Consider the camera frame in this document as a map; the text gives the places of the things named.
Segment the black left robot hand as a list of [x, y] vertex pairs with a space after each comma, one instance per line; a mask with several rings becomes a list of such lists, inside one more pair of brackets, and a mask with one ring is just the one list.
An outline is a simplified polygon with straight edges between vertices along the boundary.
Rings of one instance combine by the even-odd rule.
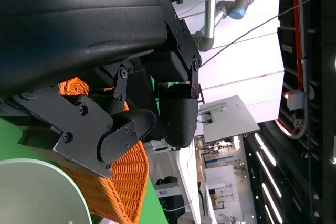
[[19, 143], [109, 178], [161, 122], [188, 147], [201, 57], [173, 0], [1, 0], [1, 118]]

